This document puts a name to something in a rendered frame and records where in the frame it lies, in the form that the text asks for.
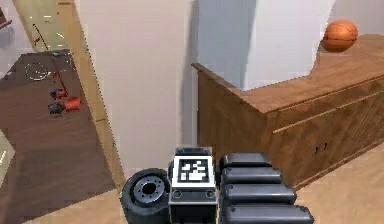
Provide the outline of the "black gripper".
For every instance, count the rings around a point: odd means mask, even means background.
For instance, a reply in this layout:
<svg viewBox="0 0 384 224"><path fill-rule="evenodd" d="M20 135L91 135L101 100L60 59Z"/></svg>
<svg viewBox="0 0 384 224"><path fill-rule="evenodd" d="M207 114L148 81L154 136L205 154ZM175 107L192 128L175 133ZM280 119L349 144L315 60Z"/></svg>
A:
<svg viewBox="0 0 384 224"><path fill-rule="evenodd" d="M136 172L125 183L120 198L128 224L169 224L167 172L149 168Z"/></svg>

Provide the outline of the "clear glass bowl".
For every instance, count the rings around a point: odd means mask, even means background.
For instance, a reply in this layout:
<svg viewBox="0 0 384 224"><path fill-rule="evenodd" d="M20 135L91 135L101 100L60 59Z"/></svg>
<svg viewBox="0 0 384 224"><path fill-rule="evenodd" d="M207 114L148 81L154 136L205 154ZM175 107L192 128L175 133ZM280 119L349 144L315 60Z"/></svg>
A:
<svg viewBox="0 0 384 224"><path fill-rule="evenodd" d="M48 70L41 63L29 63L25 66L25 74L32 81L42 81L48 76Z"/></svg>

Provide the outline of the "red upright vacuum cleaner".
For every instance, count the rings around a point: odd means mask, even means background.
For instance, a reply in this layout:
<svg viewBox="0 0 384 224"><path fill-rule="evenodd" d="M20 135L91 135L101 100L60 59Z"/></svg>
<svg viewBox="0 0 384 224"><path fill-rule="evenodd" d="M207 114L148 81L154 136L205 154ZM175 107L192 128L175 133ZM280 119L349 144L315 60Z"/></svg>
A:
<svg viewBox="0 0 384 224"><path fill-rule="evenodd" d="M48 105L48 112L50 114L61 115L63 112L79 111L81 105L81 99L76 96L70 97L66 85L61 77L63 70L60 70L57 66L56 59L62 57L59 51L51 51L51 60L53 63L53 71L46 72L46 75L40 78L40 81L44 80L51 75L54 83L59 82L60 88L54 89L49 93L54 102Z"/></svg>

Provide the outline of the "brown wooden sideboard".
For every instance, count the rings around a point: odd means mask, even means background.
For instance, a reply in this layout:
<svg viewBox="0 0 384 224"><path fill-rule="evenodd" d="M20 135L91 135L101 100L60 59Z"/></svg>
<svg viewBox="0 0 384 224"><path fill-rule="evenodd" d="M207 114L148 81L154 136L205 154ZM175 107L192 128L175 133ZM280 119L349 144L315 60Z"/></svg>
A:
<svg viewBox="0 0 384 224"><path fill-rule="evenodd" d="M300 189L384 143L384 35L319 51L310 75L248 91L194 67L198 142L215 159L266 152Z"/></svg>

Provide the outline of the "orange basketball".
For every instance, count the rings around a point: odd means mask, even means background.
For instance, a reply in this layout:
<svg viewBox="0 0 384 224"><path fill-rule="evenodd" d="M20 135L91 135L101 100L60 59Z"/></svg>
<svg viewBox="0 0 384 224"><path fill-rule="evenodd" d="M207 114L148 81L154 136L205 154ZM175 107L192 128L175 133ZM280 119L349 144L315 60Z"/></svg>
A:
<svg viewBox="0 0 384 224"><path fill-rule="evenodd" d="M350 20L331 22L321 40L321 46L327 52L343 52L349 49L357 40L358 28Z"/></svg>

